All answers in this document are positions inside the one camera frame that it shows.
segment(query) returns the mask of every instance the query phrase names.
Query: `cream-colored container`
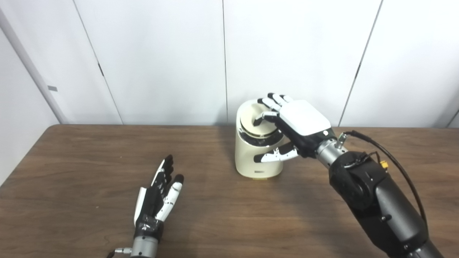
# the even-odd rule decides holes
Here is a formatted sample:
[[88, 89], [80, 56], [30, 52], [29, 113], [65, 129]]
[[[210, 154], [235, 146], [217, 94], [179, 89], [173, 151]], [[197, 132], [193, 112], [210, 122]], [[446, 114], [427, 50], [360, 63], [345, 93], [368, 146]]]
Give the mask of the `cream-colored container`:
[[244, 102], [236, 114], [235, 163], [237, 171], [250, 178], [268, 178], [278, 175], [283, 162], [255, 163], [253, 157], [282, 145], [284, 135], [273, 123], [263, 121], [254, 127], [253, 121], [260, 113], [270, 111], [257, 100]]

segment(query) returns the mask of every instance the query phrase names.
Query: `white wall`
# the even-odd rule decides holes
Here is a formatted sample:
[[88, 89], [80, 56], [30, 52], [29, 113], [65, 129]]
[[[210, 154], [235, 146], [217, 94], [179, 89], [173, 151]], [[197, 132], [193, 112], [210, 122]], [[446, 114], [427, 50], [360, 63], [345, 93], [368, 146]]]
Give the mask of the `white wall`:
[[459, 4], [385, 0], [351, 89], [379, 4], [0, 0], [0, 27], [65, 123], [233, 124], [242, 102], [277, 92], [332, 125], [445, 127]]
[[0, 185], [57, 119], [0, 30]]
[[0, 25], [11, 26], [5, 33], [19, 39], [14, 47], [38, 71], [39, 86], [57, 87], [50, 95], [66, 123], [121, 123], [71, 0], [0, 0], [0, 11]]
[[338, 125], [379, 0], [226, 0], [229, 121], [269, 92], [308, 100]]
[[459, 109], [457, 10], [384, 0], [341, 126], [447, 126]]
[[221, 1], [75, 2], [124, 123], [226, 123]]

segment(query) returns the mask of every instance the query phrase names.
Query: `black cable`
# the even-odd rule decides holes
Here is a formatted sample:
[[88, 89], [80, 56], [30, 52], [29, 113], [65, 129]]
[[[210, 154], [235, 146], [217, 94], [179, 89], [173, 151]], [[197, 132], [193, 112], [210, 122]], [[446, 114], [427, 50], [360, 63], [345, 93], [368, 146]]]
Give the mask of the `black cable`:
[[113, 256], [115, 256], [114, 250], [108, 253], [107, 258], [112, 258]]
[[359, 132], [357, 132], [355, 130], [350, 131], [350, 132], [344, 132], [344, 134], [357, 137], [357, 138], [359, 138], [361, 140], [364, 140], [364, 141], [366, 141], [368, 143], [373, 144], [378, 149], [380, 149], [395, 164], [395, 166], [398, 168], [398, 170], [400, 170], [400, 172], [402, 173], [403, 177], [407, 181], [411, 191], [413, 192], [414, 198], [416, 199], [416, 202], [417, 202], [418, 207], [419, 207], [419, 213], [421, 214], [421, 217], [424, 220], [427, 232], [429, 232], [429, 228], [427, 227], [427, 217], [425, 215], [424, 206], [422, 205], [421, 198], [419, 197], [418, 191], [416, 190], [416, 187], [414, 186], [413, 182], [409, 178], [408, 173], [405, 171], [405, 169], [402, 167], [402, 165], [397, 161], [397, 159], [394, 156], [392, 156], [392, 154], [388, 150], [386, 150], [383, 146], [381, 146], [375, 140], [373, 140], [372, 138], [370, 138], [370, 137], [368, 137], [368, 136], [366, 136], [364, 134], [361, 134], [361, 133], [359, 133]]

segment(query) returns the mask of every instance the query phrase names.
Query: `brown tabletop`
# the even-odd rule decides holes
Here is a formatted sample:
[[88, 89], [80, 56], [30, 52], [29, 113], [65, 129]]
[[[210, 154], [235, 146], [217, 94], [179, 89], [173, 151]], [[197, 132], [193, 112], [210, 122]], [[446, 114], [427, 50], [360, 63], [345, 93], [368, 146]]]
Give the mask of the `brown tabletop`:
[[[431, 239], [445, 257], [459, 256], [459, 130], [358, 130], [406, 168]], [[317, 160], [297, 158], [275, 178], [248, 179], [235, 170], [234, 137], [234, 127], [50, 127], [0, 187], [0, 257], [104, 258], [132, 246], [139, 188], [170, 153], [185, 183], [159, 258], [385, 257]], [[346, 147], [374, 150], [352, 138]], [[413, 201], [395, 166], [389, 169]]]

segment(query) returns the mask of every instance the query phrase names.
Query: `metal connector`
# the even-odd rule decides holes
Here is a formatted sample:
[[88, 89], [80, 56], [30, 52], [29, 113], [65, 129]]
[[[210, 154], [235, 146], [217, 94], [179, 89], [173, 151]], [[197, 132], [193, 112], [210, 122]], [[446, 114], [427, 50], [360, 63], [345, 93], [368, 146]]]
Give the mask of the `metal connector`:
[[132, 248], [124, 247], [124, 248], [116, 248], [115, 253], [124, 253], [124, 254], [131, 254]]
[[336, 149], [341, 149], [343, 147], [344, 141], [346, 141], [347, 134], [341, 133], [340, 137], [338, 138], [338, 141], [335, 143], [335, 148]]

